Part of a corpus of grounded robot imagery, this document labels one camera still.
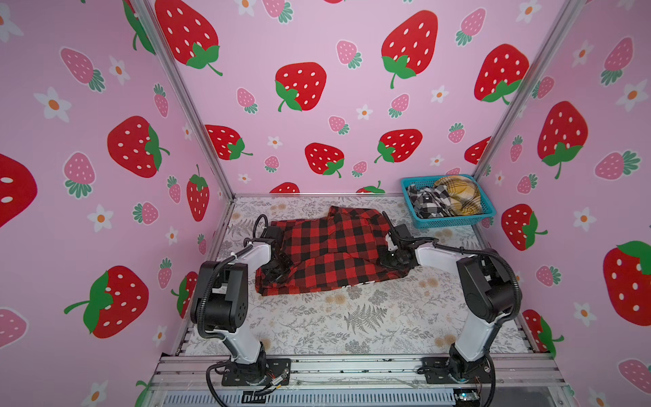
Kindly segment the red black plaid shirt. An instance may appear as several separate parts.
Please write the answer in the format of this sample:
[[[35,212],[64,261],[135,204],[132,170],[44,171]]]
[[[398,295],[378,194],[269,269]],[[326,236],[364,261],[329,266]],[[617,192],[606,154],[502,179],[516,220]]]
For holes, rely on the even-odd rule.
[[[281,237],[279,257],[257,269],[262,296],[318,293],[407,276],[414,267],[391,259],[388,220],[373,209],[332,206],[318,219],[277,220],[265,237]]]

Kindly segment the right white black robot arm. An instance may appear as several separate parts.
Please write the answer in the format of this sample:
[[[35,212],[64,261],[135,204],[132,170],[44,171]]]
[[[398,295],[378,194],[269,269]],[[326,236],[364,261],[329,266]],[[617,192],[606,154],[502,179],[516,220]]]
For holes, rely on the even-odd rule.
[[[469,310],[447,370],[462,382],[489,360],[494,339],[505,322],[520,314],[522,292],[509,263],[493,249],[474,250],[441,244],[435,237],[413,237],[405,225],[389,226],[381,264],[395,271],[417,266],[454,267]]]

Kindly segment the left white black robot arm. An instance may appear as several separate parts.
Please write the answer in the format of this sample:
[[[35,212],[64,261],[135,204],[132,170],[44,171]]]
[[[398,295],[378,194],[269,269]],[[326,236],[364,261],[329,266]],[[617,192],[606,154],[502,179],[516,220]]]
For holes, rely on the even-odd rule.
[[[220,340],[239,366],[263,366],[264,345],[245,325],[249,309],[249,273],[281,263],[283,232],[266,227],[260,237],[221,261],[200,266],[198,283],[190,307],[190,318],[198,335]]]

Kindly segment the black white plaid shirt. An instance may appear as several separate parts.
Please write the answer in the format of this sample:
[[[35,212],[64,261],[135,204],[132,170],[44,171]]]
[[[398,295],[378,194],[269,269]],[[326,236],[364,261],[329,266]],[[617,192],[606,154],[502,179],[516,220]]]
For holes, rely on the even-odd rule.
[[[427,220],[454,215],[452,200],[444,185],[417,188],[412,184],[406,188],[406,192],[417,218]]]

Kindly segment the yellow plaid shirt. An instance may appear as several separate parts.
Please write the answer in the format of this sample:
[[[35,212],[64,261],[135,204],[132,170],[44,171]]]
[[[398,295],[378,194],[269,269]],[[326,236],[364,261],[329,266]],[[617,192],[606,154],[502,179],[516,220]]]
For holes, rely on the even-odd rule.
[[[449,208],[455,216],[482,215],[479,186],[465,176],[445,176],[435,181],[436,187],[444,187],[450,202]]]

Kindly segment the teal plastic basket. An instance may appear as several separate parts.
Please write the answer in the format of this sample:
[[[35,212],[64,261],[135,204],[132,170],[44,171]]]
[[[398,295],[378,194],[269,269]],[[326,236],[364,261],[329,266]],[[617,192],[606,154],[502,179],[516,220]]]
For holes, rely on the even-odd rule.
[[[401,187],[415,227],[472,226],[496,210],[480,185],[467,175],[403,178]]]

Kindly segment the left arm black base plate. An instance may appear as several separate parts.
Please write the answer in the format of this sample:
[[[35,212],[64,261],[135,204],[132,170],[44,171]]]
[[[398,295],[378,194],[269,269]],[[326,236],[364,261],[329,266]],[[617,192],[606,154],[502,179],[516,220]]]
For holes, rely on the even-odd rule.
[[[292,360],[271,358],[251,365],[229,362],[224,368],[223,387],[288,385]]]

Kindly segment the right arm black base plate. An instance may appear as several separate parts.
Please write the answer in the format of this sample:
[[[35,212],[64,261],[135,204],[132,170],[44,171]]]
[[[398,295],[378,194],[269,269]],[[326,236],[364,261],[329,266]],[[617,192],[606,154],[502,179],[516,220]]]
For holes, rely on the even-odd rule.
[[[425,357],[416,373],[428,384],[490,384],[495,378],[486,357],[468,362],[463,358]]]

